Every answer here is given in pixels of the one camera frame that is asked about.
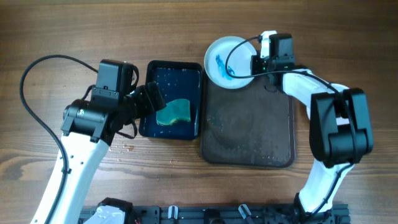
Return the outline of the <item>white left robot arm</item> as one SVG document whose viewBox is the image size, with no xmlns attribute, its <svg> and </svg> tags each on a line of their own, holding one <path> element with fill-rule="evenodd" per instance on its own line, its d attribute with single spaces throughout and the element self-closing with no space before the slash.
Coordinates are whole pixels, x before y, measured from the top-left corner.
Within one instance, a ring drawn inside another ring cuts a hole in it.
<svg viewBox="0 0 398 224">
<path fill-rule="evenodd" d="M 165 100 L 156 82 L 137 87 L 116 105 L 75 100 L 67 106 L 58 159 L 32 223 L 77 223 L 115 134 L 163 108 Z"/>
</svg>

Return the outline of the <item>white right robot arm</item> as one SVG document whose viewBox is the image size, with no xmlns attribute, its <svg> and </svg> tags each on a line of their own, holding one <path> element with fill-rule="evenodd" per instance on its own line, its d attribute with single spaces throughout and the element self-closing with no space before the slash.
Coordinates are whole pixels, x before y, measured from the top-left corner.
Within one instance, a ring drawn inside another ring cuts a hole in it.
<svg viewBox="0 0 398 224">
<path fill-rule="evenodd" d="M 346 174 L 373 149 L 366 94 L 327 82 L 303 66 L 280 66 L 257 55 L 250 64 L 252 76 L 266 75 L 277 90 L 310 109 L 309 142 L 315 160 L 294 204 L 301 223 L 323 221 Z"/>
</svg>

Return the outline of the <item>white plate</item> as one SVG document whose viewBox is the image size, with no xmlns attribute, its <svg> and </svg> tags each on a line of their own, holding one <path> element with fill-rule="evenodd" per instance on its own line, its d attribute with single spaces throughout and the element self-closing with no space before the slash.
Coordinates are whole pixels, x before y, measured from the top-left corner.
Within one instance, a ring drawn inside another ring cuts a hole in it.
<svg viewBox="0 0 398 224">
<path fill-rule="evenodd" d="M 310 106 L 306 107 L 306 112 L 307 112 L 308 120 L 310 120 L 310 119 L 311 119 L 311 118 L 310 118 L 310 113 L 311 113 L 311 108 L 310 108 Z"/>
<path fill-rule="evenodd" d="M 225 89 L 238 89 L 248 85 L 253 78 L 233 78 L 251 75 L 251 57 L 257 55 L 250 43 L 239 46 L 229 57 L 229 53 L 244 39 L 226 36 L 214 41 L 208 48 L 204 58 L 205 71 L 208 78 L 216 85 Z"/>
</svg>

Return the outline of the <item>green yellow sponge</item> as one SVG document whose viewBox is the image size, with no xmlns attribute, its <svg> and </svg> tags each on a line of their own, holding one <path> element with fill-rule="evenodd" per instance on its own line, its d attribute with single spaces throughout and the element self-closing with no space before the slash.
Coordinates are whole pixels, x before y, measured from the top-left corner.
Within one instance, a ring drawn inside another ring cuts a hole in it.
<svg viewBox="0 0 398 224">
<path fill-rule="evenodd" d="M 187 99 L 168 102 L 164 109 L 156 112 L 156 122 L 159 125 L 171 126 L 179 121 L 191 121 L 190 101 Z"/>
</svg>

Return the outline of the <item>white plate top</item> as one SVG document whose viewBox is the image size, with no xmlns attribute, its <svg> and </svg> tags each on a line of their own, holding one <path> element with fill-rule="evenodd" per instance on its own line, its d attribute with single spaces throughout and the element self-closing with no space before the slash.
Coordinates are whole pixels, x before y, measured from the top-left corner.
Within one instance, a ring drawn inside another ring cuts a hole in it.
<svg viewBox="0 0 398 224">
<path fill-rule="evenodd" d="M 253 78 L 233 78 L 251 75 L 251 57 L 257 55 L 250 43 L 239 46 L 229 57 L 229 53 L 244 39 L 226 36 L 214 41 L 208 48 L 204 58 L 205 71 L 208 78 L 216 85 L 225 89 L 238 89 L 248 85 Z"/>
</svg>

